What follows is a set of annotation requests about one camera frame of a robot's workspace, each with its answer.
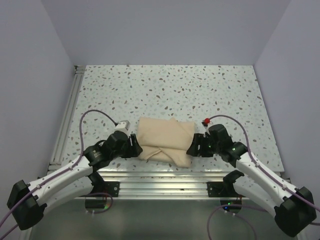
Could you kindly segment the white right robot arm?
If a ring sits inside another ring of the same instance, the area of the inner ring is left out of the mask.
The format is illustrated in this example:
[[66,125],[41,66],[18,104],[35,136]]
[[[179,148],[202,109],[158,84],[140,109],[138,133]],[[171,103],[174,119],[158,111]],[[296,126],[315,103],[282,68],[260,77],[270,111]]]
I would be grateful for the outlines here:
[[196,133],[187,154],[209,158],[219,155],[234,167],[222,180],[227,196],[244,196],[267,211],[289,237],[296,237],[317,218],[314,199],[306,187],[297,188],[271,171],[251,152],[248,144],[232,140],[222,124],[202,122],[205,133]]

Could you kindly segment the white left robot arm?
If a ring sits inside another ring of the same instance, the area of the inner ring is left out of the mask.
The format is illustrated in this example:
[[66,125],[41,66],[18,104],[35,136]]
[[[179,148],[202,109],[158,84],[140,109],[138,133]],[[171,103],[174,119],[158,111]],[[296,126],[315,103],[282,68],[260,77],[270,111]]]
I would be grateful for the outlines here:
[[98,170],[116,158],[136,158],[142,151],[135,134],[115,131],[51,174],[30,183],[16,182],[7,201],[9,213],[23,231],[65,202],[81,196],[101,196],[106,185]]

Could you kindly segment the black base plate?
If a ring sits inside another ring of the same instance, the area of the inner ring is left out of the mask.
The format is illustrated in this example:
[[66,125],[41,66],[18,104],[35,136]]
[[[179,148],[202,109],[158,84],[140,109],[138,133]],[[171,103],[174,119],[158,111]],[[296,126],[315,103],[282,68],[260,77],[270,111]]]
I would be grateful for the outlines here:
[[225,187],[222,181],[208,181],[206,183],[209,198],[237,198],[240,197],[235,191]]
[[113,198],[119,196],[120,182],[118,181],[105,181],[102,187],[102,192],[111,195]]

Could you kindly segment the beige cloth mat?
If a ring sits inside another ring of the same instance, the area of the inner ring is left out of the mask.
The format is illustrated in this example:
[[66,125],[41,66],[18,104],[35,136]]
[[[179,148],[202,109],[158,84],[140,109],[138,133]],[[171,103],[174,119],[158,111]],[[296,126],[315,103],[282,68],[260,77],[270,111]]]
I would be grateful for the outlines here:
[[137,142],[142,148],[138,158],[143,161],[164,162],[179,168],[190,168],[191,157],[187,155],[196,124],[175,118],[156,119],[141,117],[137,129]]

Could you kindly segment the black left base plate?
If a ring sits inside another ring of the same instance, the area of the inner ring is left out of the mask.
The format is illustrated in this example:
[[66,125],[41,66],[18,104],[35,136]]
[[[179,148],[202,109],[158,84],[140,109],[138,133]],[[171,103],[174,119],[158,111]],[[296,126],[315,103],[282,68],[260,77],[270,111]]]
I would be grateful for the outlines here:
[[119,196],[120,182],[118,181],[105,181],[102,187],[102,192],[111,195],[113,198]]

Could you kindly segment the aluminium rail frame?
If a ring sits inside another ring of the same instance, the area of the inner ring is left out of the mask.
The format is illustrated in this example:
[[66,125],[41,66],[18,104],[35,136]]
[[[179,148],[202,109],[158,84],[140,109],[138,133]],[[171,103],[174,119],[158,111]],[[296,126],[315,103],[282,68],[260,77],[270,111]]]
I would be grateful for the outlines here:
[[[47,172],[71,162],[86,147],[106,139],[114,122],[139,119],[195,122],[212,118],[234,141],[251,150],[278,175],[284,174],[272,127],[251,65],[86,65],[75,68],[67,108]],[[107,182],[119,182],[121,199],[205,199],[207,182],[218,182],[233,168],[219,156],[194,158],[190,168],[170,163],[113,160],[100,170]]]

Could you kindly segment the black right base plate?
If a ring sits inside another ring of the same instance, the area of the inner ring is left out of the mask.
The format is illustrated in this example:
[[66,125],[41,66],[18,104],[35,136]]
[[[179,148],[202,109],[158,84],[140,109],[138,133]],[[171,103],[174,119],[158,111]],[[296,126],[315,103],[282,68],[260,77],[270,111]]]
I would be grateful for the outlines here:
[[206,183],[209,198],[237,198],[240,197],[235,191],[225,187],[222,181],[208,181]]

